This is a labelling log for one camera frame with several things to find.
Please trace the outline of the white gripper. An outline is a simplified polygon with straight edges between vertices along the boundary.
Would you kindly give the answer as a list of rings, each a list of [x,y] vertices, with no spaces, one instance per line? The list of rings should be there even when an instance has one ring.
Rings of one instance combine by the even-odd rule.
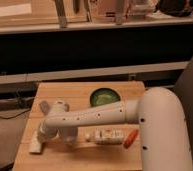
[[[41,122],[37,129],[37,139],[39,142],[44,143],[53,139],[57,135],[58,130],[56,128],[48,128],[43,122]]]

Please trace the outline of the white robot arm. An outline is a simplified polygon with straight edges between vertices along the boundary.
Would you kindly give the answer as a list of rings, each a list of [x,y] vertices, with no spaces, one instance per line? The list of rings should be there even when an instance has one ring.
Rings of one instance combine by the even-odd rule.
[[[134,124],[140,126],[143,171],[193,171],[186,117],[179,98],[170,90],[154,87],[137,100],[67,111],[55,103],[37,129],[44,142],[57,134],[76,137],[85,126]]]

